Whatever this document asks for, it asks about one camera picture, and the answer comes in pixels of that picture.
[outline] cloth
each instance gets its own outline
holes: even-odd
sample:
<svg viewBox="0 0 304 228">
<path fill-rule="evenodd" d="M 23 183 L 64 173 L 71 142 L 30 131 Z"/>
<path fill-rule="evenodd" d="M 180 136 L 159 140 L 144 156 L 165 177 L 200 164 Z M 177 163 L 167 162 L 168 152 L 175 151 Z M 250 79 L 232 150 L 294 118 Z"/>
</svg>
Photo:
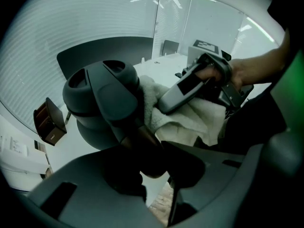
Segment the cloth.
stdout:
<svg viewBox="0 0 304 228">
<path fill-rule="evenodd" d="M 160 140 L 193 146 L 197 137 L 208 145 L 218 143 L 218 134 L 225 120 L 225 107 L 194 98 L 170 115 L 156 108 L 168 91 L 148 76 L 140 77 L 144 97 L 144 123 Z"/>
</svg>

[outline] human arm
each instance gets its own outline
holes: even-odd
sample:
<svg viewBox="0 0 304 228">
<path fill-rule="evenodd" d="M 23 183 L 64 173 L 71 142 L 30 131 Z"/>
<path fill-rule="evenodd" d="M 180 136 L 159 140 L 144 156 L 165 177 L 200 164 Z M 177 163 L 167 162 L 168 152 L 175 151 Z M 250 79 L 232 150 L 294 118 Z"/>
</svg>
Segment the human arm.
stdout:
<svg viewBox="0 0 304 228">
<path fill-rule="evenodd" d="M 231 60 L 229 62 L 232 67 L 231 82 L 237 90 L 245 85 L 271 82 L 273 76 L 284 68 L 289 53 L 290 36 L 289 30 L 287 29 L 279 48 L 273 49 L 258 57 Z M 202 80 L 212 77 L 214 77 L 216 81 L 221 79 L 220 72 L 214 67 L 207 67 L 198 71 L 196 75 Z"/>
</svg>

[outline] green object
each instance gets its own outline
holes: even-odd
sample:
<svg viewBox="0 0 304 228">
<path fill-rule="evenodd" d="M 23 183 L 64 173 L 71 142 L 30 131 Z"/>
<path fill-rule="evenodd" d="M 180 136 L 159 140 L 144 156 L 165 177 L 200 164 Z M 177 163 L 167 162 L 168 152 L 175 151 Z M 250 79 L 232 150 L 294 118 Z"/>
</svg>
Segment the green object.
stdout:
<svg viewBox="0 0 304 228">
<path fill-rule="evenodd" d="M 304 130 L 304 55 L 300 50 L 271 95 L 292 132 Z"/>
</svg>

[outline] floor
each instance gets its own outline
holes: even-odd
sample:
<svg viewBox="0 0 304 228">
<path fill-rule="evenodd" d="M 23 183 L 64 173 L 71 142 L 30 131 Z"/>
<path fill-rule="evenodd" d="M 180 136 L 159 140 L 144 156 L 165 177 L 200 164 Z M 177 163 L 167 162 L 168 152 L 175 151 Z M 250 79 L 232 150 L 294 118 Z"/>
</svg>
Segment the floor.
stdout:
<svg viewBox="0 0 304 228">
<path fill-rule="evenodd" d="M 157 217 L 157 219 L 165 226 L 168 225 L 168 219 L 171 211 L 173 200 L 173 189 L 166 182 L 162 191 L 149 207 L 149 210 Z"/>
</svg>

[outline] white table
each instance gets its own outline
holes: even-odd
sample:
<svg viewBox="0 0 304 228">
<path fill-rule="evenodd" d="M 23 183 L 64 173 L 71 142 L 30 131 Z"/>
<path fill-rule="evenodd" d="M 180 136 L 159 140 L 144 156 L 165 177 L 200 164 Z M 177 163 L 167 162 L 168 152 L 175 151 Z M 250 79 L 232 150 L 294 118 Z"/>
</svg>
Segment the white table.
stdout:
<svg viewBox="0 0 304 228">
<path fill-rule="evenodd" d="M 136 69 L 138 76 L 147 75 L 153 78 L 156 83 L 171 87 L 178 81 L 178 78 L 174 74 L 178 72 L 181 73 L 186 64 L 186 56 L 173 54 L 137 64 L 134 68 Z M 62 107 L 61 110 L 63 111 L 65 118 L 67 115 L 66 106 Z M 44 143 L 53 171 L 59 170 L 75 158 L 98 151 L 81 137 L 77 128 L 76 118 L 73 116 L 70 117 L 70 120 L 66 125 L 66 130 L 67 134 L 64 135 L 55 146 Z M 147 188 L 146 205 L 150 206 L 158 193 L 162 190 L 169 175 L 166 172 L 157 179 L 149 178 L 144 174 L 142 174 L 142 177 L 143 185 Z"/>
</svg>

